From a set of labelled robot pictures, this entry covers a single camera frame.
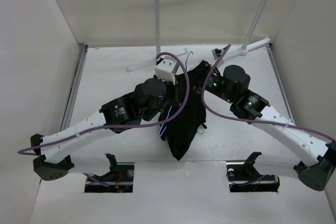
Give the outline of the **black trousers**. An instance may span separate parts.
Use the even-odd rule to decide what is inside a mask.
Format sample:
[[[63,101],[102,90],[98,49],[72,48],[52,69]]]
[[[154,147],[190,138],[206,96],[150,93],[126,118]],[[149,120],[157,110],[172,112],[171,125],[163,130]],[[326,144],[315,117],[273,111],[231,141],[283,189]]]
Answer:
[[[165,123],[167,129],[163,136],[160,137],[161,140],[168,141],[171,154],[178,161],[181,160],[188,151],[198,128],[201,125],[204,126],[206,123],[206,109],[202,103],[201,93],[193,91],[193,82],[196,79],[194,69],[196,67],[187,71],[190,90],[186,105],[177,117]],[[177,110],[172,109],[170,117],[176,113]],[[159,121],[166,119],[167,112],[168,111],[164,111],[159,116]]]

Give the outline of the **translucent blue clothes hanger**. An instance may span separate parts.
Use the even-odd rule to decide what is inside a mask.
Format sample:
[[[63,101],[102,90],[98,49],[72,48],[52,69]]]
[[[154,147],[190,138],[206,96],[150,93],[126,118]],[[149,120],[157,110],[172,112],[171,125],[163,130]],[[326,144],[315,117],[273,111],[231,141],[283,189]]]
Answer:
[[[193,54],[193,52],[189,51],[188,55],[187,55],[187,57],[185,59],[184,67],[185,67],[186,70],[188,69],[188,67],[187,67],[188,59],[189,59],[190,55],[192,55],[192,54]],[[172,106],[169,107],[169,110],[168,110],[167,115],[166,115],[166,119],[168,119],[170,117],[171,111],[172,111]],[[161,127],[160,127],[160,130],[159,130],[159,137],[163,136],[163,134],[165,133],[166,129],[167,129],[167,125],[166,124],[162,124]]]

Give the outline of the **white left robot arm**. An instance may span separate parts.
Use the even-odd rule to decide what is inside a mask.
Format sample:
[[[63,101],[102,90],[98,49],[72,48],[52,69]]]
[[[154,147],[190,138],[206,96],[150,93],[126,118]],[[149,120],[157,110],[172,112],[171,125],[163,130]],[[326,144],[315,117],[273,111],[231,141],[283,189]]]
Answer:
[[[100,151],[97,157],[75,153],[105,137],[169,123],[186,106],[189,91],[188,77],[176,83],[149,78],[136,85],[134,91],[102,105],[67,129],[53,135],[33,135],[30,143],[37,156],[33,160],[34,172],[44,181],[60,179],[69,173],[93,174],[113,181],[118,167],[110,151]]]

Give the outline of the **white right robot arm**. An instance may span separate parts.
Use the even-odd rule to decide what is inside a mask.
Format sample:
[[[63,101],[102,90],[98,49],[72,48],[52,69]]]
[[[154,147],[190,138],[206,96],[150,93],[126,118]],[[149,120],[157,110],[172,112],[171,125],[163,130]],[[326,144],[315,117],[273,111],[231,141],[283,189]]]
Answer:
[[[228,102],[233,121],[246,122],[292,151],[295,159],[262,157],[244,166],[251,180],[261,174],[281,174],[301,181],[307,187],[323,191],[335,171],[335,138],[322,132],[298,126],[278,112],[265,98],[249,89],[250,76],[237,65],[217,73],[216,65],[201,61],[192,69],[194,91],[204,97],[207,91]]]

